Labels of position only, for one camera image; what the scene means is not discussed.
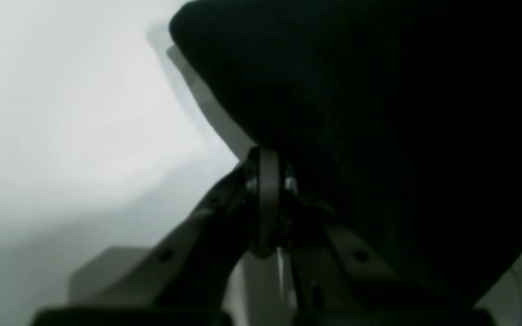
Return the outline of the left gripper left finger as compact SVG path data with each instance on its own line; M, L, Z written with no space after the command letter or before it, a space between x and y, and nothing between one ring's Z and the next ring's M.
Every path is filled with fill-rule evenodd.
M228 279L248 249L245 173L215 184L174 231L108 289L46 309L34 326L231 326Z

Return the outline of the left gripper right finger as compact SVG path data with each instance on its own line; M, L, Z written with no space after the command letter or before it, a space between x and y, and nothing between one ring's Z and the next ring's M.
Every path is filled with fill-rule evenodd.
M325 202L299 192L284 164L284 206L297 313L294 326L493 326L484 309L462 309L406 281Z

